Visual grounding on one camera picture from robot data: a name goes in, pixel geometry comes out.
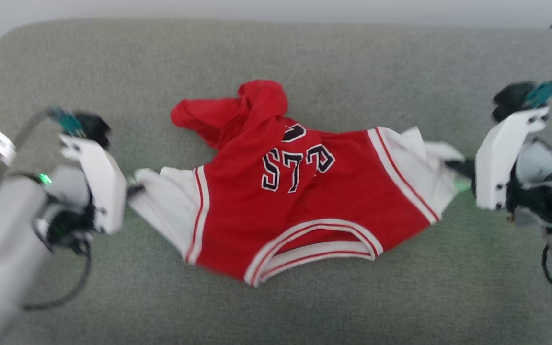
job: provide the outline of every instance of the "teal connector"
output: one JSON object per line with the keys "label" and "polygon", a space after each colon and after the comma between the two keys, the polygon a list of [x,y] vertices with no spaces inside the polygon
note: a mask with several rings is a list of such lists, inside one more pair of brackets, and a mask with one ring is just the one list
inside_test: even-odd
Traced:
{"label": "teal connector", "polygon": [[525,105],[530,109],[541,107],[552,97],[552,80],[538,85],[525,96]]}
{"label": "teal connector", "polygon": [[71,113],[64,111],[61,107],[52,107],[48,116],[63,127],[63,130],[71,136],[85,138],[86,134],[82,124]]}

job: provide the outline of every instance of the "gray fabric surface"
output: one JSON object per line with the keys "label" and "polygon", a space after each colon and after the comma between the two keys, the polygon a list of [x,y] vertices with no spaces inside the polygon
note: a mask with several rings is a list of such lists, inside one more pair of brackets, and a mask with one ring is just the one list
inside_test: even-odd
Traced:
{"label": "gray fabric surface", "polygon": [[[289,116],[324,131],[418,125],[473,155],[492,126],[491,98],[512,81],[552,78],[552,31],[428,29],[199,20],[72,20],[0,40],[0,129],[11,136],[57,103],[97,112],[127,175],[193,168],[213,151],[169,120],[182,98],[233,96],[256,78],[280,82]],[[64,162],[42,125],[17,168]],[[542,136],[552,144],[552,119]],[[470,194],[444,221],[375,262],[307,264],[259,288],[186,266],[127,212],[97,236],[78,300],[23,316],[5,345],[552,344],[551,292],[535,228],[483,212]],[[62,295],[83,262],[59,253],[29,297]]]}

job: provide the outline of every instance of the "red jersey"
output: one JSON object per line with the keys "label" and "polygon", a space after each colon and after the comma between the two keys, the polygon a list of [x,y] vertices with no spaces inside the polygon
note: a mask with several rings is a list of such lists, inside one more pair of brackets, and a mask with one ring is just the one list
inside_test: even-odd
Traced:
{"label": "red jersey", "polygon": [[183,100],[171,112],[218,150],[192,171],[136,172],[131,206],[189,264],[253,286],[300,264],[374,260],[438,221],[456,194],[444,159],[418,129],[325,133],[286,118],[278,83],[242,85],[237,98]]}

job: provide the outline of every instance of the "white side panel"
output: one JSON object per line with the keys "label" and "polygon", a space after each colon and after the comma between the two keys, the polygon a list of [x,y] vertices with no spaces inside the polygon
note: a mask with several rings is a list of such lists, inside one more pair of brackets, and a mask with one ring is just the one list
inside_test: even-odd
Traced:
{"label": "white side panel", "polygon": [[[210,193],[208,192],[208,181],[206,181],[206,175],[204,174],[204,166],[200,166],[193,170],[193,172],[195,173],[195,179],[197,181],[197,184],[193,185],[193,187],[199,186],[199,194],[192,194],[190,198],[195,198],[196,200],[196,198],[199,197],[199,209],[197,212],[193,210],[194,212],[190,213],[192,217],[197,214],[197,221],[195,222],[195,227],[193,227],[193,238],[191,239],[189,251],[186,254],[186,262],[191,265],[195,265],[201,253],[204,240],[204,227],[206,225],[206,218],[208,218],[208,211],[210,210]],[[187,183],[186,187],[191,188],[191,183]]]}
{"label": "white side panel", "polygon": [[417,127],[401,134],[384,127],[378,131],[396,170],[421,203],[431,210],[430,222],[438,220],[458,192],[454,183],[458,175],[444,161],[463,161],[464,155],[446,142],[423,141]]}
{"label": "white side panel", "polygon": [[493,127],[476,154],[476,201],[482,209],[495,210],[506,201],[505,186],[528,133],[544,129],[541,117],[549,108],[515,112]]}
{"label": "white side panel", "polygon": [[135,194],[129,205],[169,240],[183,258],[191,256],[197,260],[202,236],[195,228],[203,204],[195,171],[163,168],[157,174],[151,169],[141,169],[136,171],[135,179],[144,190]]}

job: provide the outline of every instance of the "black number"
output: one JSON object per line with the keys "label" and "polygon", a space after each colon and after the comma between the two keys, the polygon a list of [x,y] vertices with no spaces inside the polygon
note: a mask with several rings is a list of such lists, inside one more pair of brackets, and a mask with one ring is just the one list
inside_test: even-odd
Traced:
{"label": "black number", "polygon": [[282,142],[293,142],[298,140],[302,136],[306,135],[306,129],[300,124],[293,125],[285,132],[285,137],[282,138]]}
{"label": "black number", "polygon": [[[335,162],[335,157],[331,154],[327,147],[323,145],[317,145],[309,148],[306,150],[305,156],[306,164],[311,164],[316,161],[316,170],[320,173],[329,170],[329,168],[331,168],[334,164],[333,162]],[[291,188],[289,188],[289,193],[295,193],[298,190],[299,165],[302,160],[304,160],[304,153],[282,152],[282,164],[287,168],[291,168],[292,164],[295,165],[293,167],[293,181],[291,183]],[[263,156],[263,167],[265,168],[265,174],[263,174],[263,178],[261,179],[261,188],[271,190],[272,192],[278,190],[278,186],[280,184],[280,169],[276,164],[274,164],[275,161],[280,161],[280,152],[274,147],[267,155]]]}
{"label": "black number", "polygon": [[263,174],[263,179],[261,180],[261,188],[276,191],[278,190],[278,184],[280,180],[280,170],[278,166],[270,161],[270,155],[275,161],[280,161],[280,152],[277,148],[273,148],[270,153],[263,156],[263,167],[267,174]]}
{"label": "black number", "polygon": [[306,164],[311,164],[316,159],[316,170],[326,172],[335,162],[335,157],[323,145],[317,145],[306,151]]}
{"label": "black number", "polygon": [[291,168],[291,163],[295,164],[293,168],[293,183],[289,189],[289,193],[295,193],[298,190],[299,184],[299,164],[304,159],[304,153],[290,153],[282,151],[282,163],[287,167]]}

